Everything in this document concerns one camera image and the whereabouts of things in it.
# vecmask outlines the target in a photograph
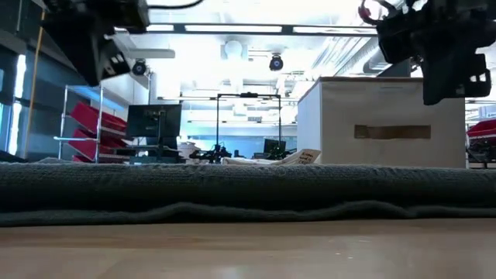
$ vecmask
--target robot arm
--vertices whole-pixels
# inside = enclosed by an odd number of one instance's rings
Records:
[[[485,97],[491,92],[491,75],[480,47],[496,41],[494,0],[429,0],[415,11],[416,0],[406,0],[407,12],[385,0],[389,15],[371,19],[362,5],[365,23],[376,26],[379,47],[388,63],[413,58],[424,76],[424,104],[444,98]]]
[[[148,6],[146,0],[43,0],[46,16],[42,27],[52,37],[79,74],[91,86],[131,70],[120,49],[108,36],[115,27],[145,33],[149,9],[186,9],[187,5]]]

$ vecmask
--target computer monitor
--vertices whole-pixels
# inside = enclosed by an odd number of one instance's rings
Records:
[[[275,139],[265,139],[264,145],[263,145],[263,152],[264,153],[271,153],[276,147],[279,146],[279,140]],[[281,146],[279,146],[281,150],[286,150],[286,142],[281,141]]]
[[[181,131],[182,105],[130,105],[126,135],[177,138]]]

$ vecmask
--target paper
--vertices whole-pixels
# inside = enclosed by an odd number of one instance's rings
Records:
[[[244,159],[244,158],[224,158],[222,164],[236,165],[293,165],[293,164],[313,164],[320,155],[320,150],[304,149],[297,153],[284,158],[283,160],[264,160],[264,159]]]

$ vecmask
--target dome camera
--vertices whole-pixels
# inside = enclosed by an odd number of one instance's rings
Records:
[[[135,74],[136,76],[143,76],[145,75],[146,70],[147,70],[146,61],[144,59],[136,60],[133,66],[133,74]]]
[[[270,60],[269,68],[271,71],[280,71],[282,70],[282,67],[284,66],[284,63],[282,61],[282,58],[280,55],[275,54],[272,56],[272,59]]]

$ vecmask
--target cardboard box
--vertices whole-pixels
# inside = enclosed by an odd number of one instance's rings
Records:
[[[298,149],[322,164],[465,167],[464,108],[423,105],[421,78],[321,77],[298,103]]]

